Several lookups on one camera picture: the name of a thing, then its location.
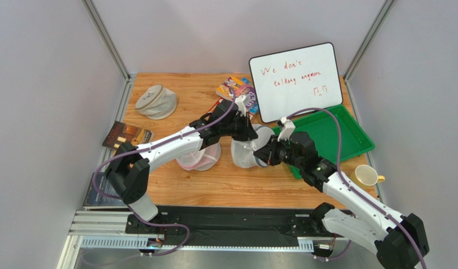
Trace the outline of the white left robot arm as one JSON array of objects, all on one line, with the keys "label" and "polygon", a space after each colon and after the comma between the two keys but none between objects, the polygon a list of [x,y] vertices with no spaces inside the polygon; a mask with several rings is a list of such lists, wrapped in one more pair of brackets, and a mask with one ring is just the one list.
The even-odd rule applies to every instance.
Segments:
[{"label": "white left robot arm", "polygon": [[121,144],[109,160],[105,178],[135,215],[151,221],[157,216],[158,208],[147,194],[149,174],[171,160],[219,143],[221,137],[240,142],[258,137],[245,106],[224,100],[214,111],[163,139],[136,146],[130,142]]}]

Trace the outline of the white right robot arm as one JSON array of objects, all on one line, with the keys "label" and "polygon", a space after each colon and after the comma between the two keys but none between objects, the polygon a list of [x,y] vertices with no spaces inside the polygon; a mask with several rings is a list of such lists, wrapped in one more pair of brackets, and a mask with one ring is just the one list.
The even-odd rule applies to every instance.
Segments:
[{"label": "white right robot arm", "polygon": [[429,244],[424,223],[415,214],[402,213],[367,194],[316,150],[306,132],[295,132],[286,140],[272,135],[254,152],[267,165],[285,163],[296,167],[305,183],[336,199],[349,214],[323,203],[315,219],[328,232],[341,235],[376,255],[383,268],[426,267]]}]

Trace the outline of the white mesh laundry bag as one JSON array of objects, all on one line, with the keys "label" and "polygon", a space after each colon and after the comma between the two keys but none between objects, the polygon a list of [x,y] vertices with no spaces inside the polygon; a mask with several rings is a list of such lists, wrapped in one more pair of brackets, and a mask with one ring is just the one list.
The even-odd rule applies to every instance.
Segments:
[{"label": "white mesh laundry bag", "polygon": [[275,133],[270,127],[261,124],[253,124],[252,127],[258,135],[257,139],[246,142],[231,141],[232,161],[236,166],[244,169],[255,166],[266,168],[268,165],[255,157],[254,152],[264,147]]}]

